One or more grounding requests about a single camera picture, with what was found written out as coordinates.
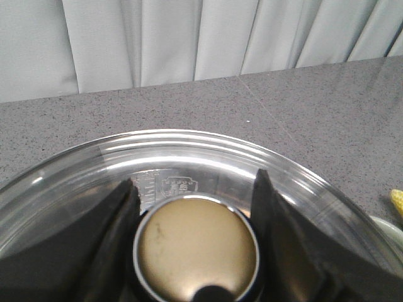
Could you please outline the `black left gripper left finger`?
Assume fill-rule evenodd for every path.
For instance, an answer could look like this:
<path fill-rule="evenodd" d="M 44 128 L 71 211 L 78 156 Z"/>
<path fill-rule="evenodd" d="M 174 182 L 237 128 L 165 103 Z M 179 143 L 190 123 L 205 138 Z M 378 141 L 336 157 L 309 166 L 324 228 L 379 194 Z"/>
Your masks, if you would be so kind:
<path fill-rule="evenodd" d="M 1 301 L 118 301 L 139 206 L 124 180 L 74 223 L 1 259 Z"/>

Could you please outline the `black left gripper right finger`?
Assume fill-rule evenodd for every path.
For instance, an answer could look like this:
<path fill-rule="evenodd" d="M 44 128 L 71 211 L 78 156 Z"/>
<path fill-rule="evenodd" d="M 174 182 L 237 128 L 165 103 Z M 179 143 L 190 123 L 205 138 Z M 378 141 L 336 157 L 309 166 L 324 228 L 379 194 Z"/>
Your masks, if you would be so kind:
<path fill-rule="evenodd" d="M 322 232 L 258 170 L 251 221 L 264 259 L 264 284 L 275 301 L 402 301 L 402 278 Z"/>

